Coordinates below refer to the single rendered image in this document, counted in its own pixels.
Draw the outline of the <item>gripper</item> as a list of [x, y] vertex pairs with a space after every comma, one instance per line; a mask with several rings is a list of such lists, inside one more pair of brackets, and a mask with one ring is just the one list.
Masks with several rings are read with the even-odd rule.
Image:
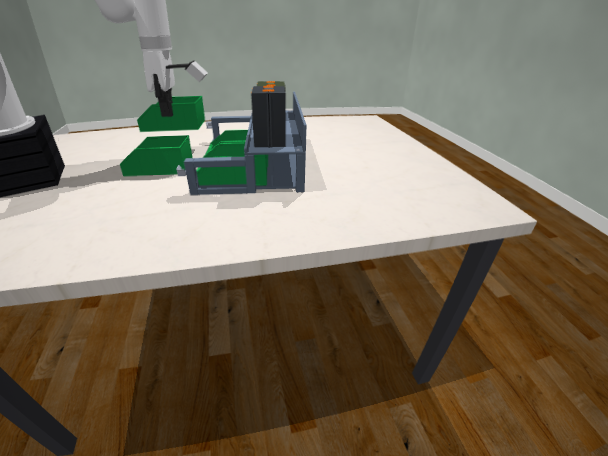
[[[170, 51], [167, 49], [171, 50], [172, 47], [141, 49], [143, 51], [147, 90], [149, 92], [155, 91], [162, 117], [173, 116], [173, 102], [170, 100], [172, 100], [171, 90], [175, 85], [175, 79], [173, 69], [166, 69], [166, 66], [172, 64]], [[151, 90], [151, 84], [153, 90]]]

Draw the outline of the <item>black case with orange latches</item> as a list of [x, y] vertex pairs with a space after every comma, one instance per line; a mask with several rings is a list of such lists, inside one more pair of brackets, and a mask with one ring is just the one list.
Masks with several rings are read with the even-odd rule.
[[286, 147], [284, 86], [253, 86], [251, 99], [254, 147]]

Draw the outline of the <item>grey shelf rack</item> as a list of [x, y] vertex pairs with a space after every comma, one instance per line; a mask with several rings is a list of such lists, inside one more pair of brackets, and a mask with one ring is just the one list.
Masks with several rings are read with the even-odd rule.
[[[296, 189], [296, 192], [305, 192], [307, 125], [296, 93], [293, 94], [294, 111], [286, 110], [286, 147], [254, 147], [252, 114], [212, 117], [211, 121], [207, 121], [206, 128], [212, 129], [213, 140], [220, 135], [219, 123], [250, 122], [244, 146], [245, 157], [186, 158], [185, 169], [181, 169], [180, 165], [176, 169], [178, 177], [187, 176], [190, 195], [252, 194], [256, 193], [256, 189]], [[268, 155], [267, 186], [256, 186], [254, 155]], [[241, 166], [245, 166], [246, 169], [247, 186], [246, 184], [199, 185], [196, 168]]]

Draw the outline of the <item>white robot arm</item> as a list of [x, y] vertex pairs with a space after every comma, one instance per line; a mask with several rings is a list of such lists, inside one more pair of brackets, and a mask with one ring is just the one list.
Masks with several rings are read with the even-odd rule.
[[[110, 22], [137, 22], [138, 34], [144, 36], [139, 37], [141, 49], [172, 47], [166, 0], [95, 0], [95, 2], [99, 9], [102, 9], [101, 14], [103, 13], [102, 15]], [[168, 65], [166, 69], [184, 67], [198, 82], [208, 74], [195, 61], [189, 64]], [[0, 136], [17, 133], [33, 126], [35, 119], [25, 116], [0, 53]]]

